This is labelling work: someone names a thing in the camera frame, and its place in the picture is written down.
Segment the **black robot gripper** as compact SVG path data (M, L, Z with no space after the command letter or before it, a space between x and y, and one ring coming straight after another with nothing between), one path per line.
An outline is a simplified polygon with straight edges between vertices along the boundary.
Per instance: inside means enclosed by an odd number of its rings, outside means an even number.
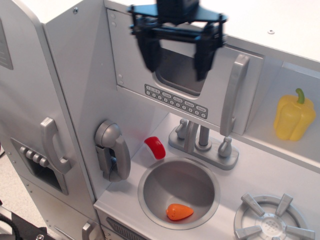
M161 63L160 40L195 43L196 79L206 79L216 49L226 42L226 15L202 7L198 0L157 0L155 4L131 5L128 12L133 22L131 33L150 72Z

